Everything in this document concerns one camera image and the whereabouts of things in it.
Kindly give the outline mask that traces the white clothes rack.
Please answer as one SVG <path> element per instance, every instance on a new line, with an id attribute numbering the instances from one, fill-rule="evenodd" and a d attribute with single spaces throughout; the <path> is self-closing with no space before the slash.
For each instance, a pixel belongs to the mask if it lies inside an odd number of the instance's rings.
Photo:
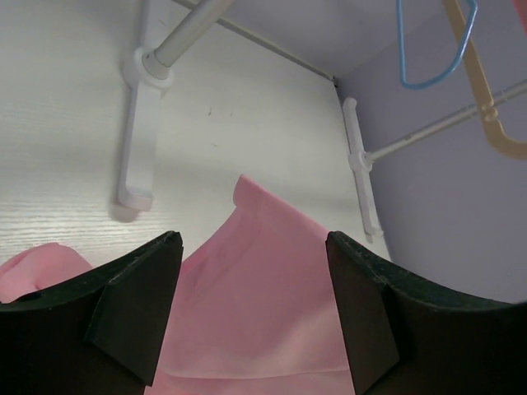
<path id="1" fill-rule="evenodd" d="M 140 22 L 139 46 L 125 62 L 124 80 L 130 89 L 128 116 L 124 130 L 117 197 L 119 203 L 136 211 L 152 207 L 153 175 L 156 158 L 156 137 L 159 128 L 161 99 L 174 81 L 172 66 L 214 24 L 220 23 L 238 34 L 244 30 L 223 18 L 231 1 L 198 1 L 191 3 L 190 13 L 169 30 L 166 18 L 168 1 L 145 1 Z M 520 81 L 505 90 L 492 93 L 495 108 L 525 94 L 526 83 Z M 388 146 L 366 151 L 356 112 L 357 102 L 347 98 L 342 110 L 349 146 L 349 165 L 354 174 L 361 219 L 365 233 L 381 237 L 381 229 L 371 186 L 370 172 L 379 160 L 445 131 L 473 117 L 479 117 L 473 104 L 438 119 Z"/>

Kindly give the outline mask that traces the beige wooden hanger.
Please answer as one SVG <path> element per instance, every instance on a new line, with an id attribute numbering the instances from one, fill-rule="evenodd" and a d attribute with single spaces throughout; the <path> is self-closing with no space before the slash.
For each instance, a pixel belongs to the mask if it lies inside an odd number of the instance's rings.
<path id="1" fill-rule="evenodd" d="M 495 100 L 492 97 L 475 45 L 470 38 L 472 33 L 470 24 L 474 21 L 470 22 L 468 17 L 464 18 L 461 6 L 457 1 L 443 1 L 443 7 L 455 38 L 462 42 L 465 41 L 463 55 L 465 71 L 487 142 L 504 156 L 516 160 L 525 160 L 526 143 L 507 136 L 498 118 Z"/>

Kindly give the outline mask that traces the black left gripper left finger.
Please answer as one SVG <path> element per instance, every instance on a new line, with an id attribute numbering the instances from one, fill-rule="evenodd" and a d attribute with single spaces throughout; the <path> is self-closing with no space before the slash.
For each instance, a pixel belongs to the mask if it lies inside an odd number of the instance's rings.
<path id="1" fill-rule="evenodd" d="M 113 262 L 1 306 L 3 394 L 143 394 L 180 274 L 168 231 Z"/>

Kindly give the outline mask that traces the pink t shirt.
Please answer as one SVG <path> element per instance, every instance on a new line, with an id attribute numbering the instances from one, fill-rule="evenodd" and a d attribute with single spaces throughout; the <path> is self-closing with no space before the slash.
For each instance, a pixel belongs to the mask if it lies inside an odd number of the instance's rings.
<path id="1" fill-rule="evenodd" d="M 182 254 L 143 394 L 353 393 L 328 231 L 244 176 L 233 202 L 216 233 Z M 28 249 L 1 267 L 1 306 L 94 268 L 61 244 Z"/>

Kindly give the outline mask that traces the blue hanger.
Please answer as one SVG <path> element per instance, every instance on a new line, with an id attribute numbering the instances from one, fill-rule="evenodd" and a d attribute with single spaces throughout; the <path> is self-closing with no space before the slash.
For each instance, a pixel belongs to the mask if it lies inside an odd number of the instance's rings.
<path id="1" fill-rule="evenodd" d="M 461 38 L 457 39 L 457 49 L 455 56 L 448 65 L 448 67 L 437 74 L 436 76 L 429 78 L 421 82 L 409 82 L 407 79 L 406 71 L 406 57 L 405 57 L 405 42 L 404 42 L 404 20 L 403 20 L 403 1 L 397 0 L 395 2 L 396 6 L 396 21 L 397 21 L 397 42 L 398 42 L 398 51 L 399 51 L 399 82 L 401 86 L 405 89 L 418 91 L 434 86 L 435 84 L 444 81 L 449 77 L 456 68 L 461 64 L 463 60 L 466 49 L 469 45 L 470 36 L 473 31 L 474 22 L 476 15 L 478 14 L 478 2 L 476 0 L 467 0 L 466 1 L 469 7 L 468 20 L 463 22 L 461 25 Z"/>

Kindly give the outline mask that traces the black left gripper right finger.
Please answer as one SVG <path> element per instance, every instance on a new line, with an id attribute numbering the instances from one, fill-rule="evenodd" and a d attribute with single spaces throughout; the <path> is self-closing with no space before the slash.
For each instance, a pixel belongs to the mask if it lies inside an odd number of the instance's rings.
<path id="1" fill-rule="evenodd" d="M 525 303 L 451 290 L 340 231 L 326 251 L 355 393 L 525 393 Z"/>

